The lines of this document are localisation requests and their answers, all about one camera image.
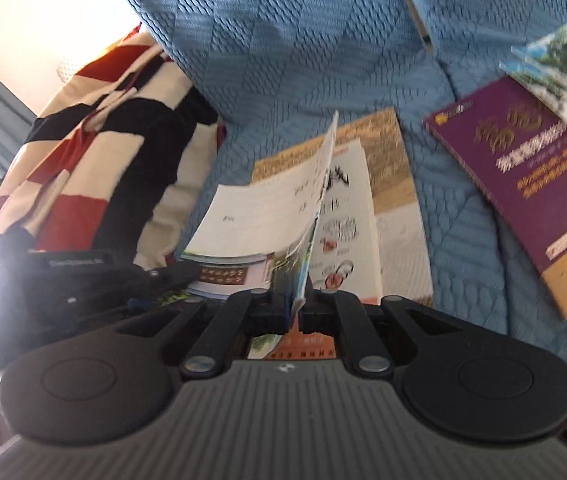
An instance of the purple book cover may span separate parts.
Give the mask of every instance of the purple book cover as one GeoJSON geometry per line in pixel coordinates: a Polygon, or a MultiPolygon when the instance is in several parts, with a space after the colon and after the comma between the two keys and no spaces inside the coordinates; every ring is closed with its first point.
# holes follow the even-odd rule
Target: purple book cover
{"type": "Polygon", "coordinates": [[[425,120],[510,224],[567,317],[567,126],[509,77],[425,120]]]}

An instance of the white wall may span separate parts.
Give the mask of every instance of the white wall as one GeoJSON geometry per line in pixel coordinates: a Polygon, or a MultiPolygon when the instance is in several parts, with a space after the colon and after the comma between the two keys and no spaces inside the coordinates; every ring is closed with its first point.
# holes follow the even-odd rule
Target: white wall
{"type": "Polygon", "coordinates": [[[38,113],[64,56],[86,62],[136,23],[126,0],[0,0],[0,80],[38,113]]]}

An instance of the white page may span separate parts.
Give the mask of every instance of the white page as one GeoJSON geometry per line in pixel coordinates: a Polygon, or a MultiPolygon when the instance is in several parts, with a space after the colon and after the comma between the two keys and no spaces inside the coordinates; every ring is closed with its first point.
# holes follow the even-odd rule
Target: white page
{"type": "Polygon", "coordinates": [[[251,186],[218,186],[186,253],[270,254],[299,240],[321,207],[338,119],[335,113],[317,153],[300,165],[251,186]]]}
{"type": "Polygon", "coordinates": [[[365,152],[353,140],[335,150],[332,187],[326,191],[310,259],[317,289],[340,288],[379,304],[379,243],[365,152]]]}

